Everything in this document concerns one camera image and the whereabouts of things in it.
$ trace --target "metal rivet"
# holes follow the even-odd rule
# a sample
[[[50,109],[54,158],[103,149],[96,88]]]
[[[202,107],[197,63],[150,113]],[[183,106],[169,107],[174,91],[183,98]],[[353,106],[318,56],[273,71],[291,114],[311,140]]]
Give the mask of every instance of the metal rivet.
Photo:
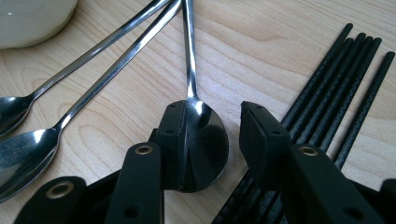
[[[305,155],[305,156],[317,156],[318,152],[312,148],[312,147],[300,147],[299,150]]]
[[[142,146],[142,147],[137,148],[134,152],[136,154],[142,155],[142,156],[147,155],[152,152],[152,147],[151,146]]]
[[[70,193],[74,188],[74,184],[68,180],[62,181],[52,186],[47,191],[47,197],[51,199],[59,199]]]

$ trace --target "white bowl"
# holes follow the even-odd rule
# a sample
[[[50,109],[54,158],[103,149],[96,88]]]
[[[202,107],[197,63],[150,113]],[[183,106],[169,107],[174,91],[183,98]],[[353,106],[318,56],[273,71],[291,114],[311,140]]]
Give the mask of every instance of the white bowl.
[[[0,49],[38,44],[58,33],[77,0],[0,0]]]

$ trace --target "spoon handle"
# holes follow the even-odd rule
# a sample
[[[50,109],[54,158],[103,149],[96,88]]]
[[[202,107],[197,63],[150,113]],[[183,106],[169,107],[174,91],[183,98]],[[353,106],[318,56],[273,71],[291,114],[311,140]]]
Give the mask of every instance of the spoon handle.
[[[125,22],[119,29],[114,31],[112,34],[107,36],[93,48],[85,52],[82,56],[77,58],[75,61],[67,65],[60,72],[55,74],[53,77],[48,79],[45,83],[43,83],[40,87],[38,87],[34,92],[32,92],[31,96],[33,96],[34,100],[37,99],[41,94],[51,88],[53,85],[58,83],[64,77],[67,77],[76,69],[80,68],[84,63],[95,57],[97,54],[102,52],[108,46],[112,45],[122,36],[133,30],[137,25],[139,25],[142,21],[145,21],[148,17],[154,14],[158,9],[163,7],[169,0],[155,0],[150,2],[145,8],[143,8],[140,12],[138,12],[134,17]]]
[[[184,43],[186,50],[188,98],[197,97],[195,46],[194,46],[194,14],[192,0],[183,0]]]
[[[77,112],[87,104],[91,98],[99,92],[132,58],[147,45],[147,43],[158,34],[161,29],[177,14],[180,10],[180,1],[173,0],[163,10],[160,16],[139,36],[115,63],[70,107],[64,116],[58,121],[55,127],[64,128]]]

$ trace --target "wood grain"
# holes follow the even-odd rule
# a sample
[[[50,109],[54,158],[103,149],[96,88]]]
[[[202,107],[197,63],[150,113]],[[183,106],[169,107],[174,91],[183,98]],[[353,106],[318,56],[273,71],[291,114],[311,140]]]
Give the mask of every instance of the wood grain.
[[[0,96],[26,95],[137,13],[148,0],[79,1],[67,26],[52,39],[26,49],[0,50]],[[383,55],[396,50],[396,2],[195,1],[198,93],[222,118],[230,138],[229,162],[208,189],[165,193],[165,222],[210,223],[242,175],[238,148],[240,104],[267,107],[282,119],[341,29],[364,32],[383,44],[363,80],[364,94]],[[33,105],[12,134],[52,126],[77,98],[134,42],[145,21],[115,45],[79,68]],[[126,150],[147,141],[165,107],[185,99],[182,15],[175,18],[93,98],[62,135],[49,169],[28,188],[0,204],[0,223],[11,223],[35,191],[63,175],[88,184],[120,169]],[[364,122],[343,173],[378,189],[396,177],[396,65],[393,63]],[[349,108],[332,147],[359,105]]]

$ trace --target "spoon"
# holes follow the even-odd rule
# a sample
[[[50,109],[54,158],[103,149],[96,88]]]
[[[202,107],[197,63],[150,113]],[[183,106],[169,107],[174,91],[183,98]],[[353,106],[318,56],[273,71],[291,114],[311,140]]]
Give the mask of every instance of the spoon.
[[[168,23],[180,9],[175,0],[52,127],[0,142],[0,203],[25,188],[51,163],[66,124]]]
[[[114,31],[100,43],[88,50],[75,61],[67,65],[63,70],[48,79],[40,87],[27,96],[22,97],[0,97],[0,136],[14,130],[29,113],[33,102],[45,91],[54,86],[63,78],[70,75],[84,63],[95,57],[108,46],[116,42],[122,36],[133,30],[142,21],[150,17],[154,12],[163,7],[169,0],[157,0],[150,2],[145,8],[133,18],[125,22],[119,29]]]
[[[184,41],[188,95],[185,105],[185,139],[179,154],[179,183],[176,190],[194,192],[212,184],[228,158],[228,136],[219,115],[197,94],[193,5],[183,0]]]

